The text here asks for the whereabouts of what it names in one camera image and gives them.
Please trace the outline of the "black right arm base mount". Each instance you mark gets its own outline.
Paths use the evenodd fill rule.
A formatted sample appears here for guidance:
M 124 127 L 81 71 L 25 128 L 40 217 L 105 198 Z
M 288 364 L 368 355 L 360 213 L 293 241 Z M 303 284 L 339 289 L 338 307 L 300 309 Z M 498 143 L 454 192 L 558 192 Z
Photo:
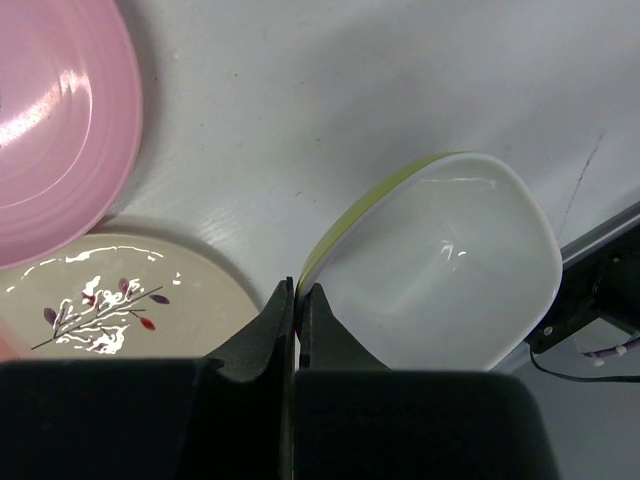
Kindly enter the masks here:
M 639 205 L 561 249 L 556 298 L 525 342 L 543 353 L 596 319 L 627 333 L 639 329 Z

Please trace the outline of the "pink plastic plate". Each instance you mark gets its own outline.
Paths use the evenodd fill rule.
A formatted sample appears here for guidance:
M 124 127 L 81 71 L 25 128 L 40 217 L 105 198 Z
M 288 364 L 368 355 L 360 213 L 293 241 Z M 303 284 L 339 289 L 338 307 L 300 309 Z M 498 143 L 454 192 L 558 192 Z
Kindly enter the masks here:
M 133 44 L 112 1 L 1 5 L 1 265 L 94 227 L 136 160 L 143 125 Z

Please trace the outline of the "white and green square bowl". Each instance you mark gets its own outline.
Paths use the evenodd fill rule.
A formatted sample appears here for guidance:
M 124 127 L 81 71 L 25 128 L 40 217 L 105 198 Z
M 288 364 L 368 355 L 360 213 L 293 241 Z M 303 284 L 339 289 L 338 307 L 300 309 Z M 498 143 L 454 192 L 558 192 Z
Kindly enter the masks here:
M 310 253 L 298 306 L 334 315 L 396 370 L 489 370 L 552 306 L 553 229 L 522 179 L 477 152 L 433 155 L 370 189 Z

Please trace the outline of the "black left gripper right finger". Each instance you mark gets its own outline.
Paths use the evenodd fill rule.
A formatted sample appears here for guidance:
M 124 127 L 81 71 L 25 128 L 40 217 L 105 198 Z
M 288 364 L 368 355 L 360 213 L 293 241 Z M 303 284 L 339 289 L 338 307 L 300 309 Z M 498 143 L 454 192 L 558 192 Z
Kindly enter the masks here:
M 518 380 L 486 372 L 364 370 L 320 364 L 316 340 L 351 336 L 316 284 L 297 322 L 297 479 L 557 479 L 539 408 Z

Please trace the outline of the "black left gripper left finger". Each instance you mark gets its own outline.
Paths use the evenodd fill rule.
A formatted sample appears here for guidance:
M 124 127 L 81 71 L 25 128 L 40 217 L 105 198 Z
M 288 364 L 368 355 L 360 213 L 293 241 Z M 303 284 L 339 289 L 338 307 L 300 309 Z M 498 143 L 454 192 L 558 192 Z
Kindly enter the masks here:
M 5 479 L 286 479 L 294 287 L 201 358 L 1 367 Z

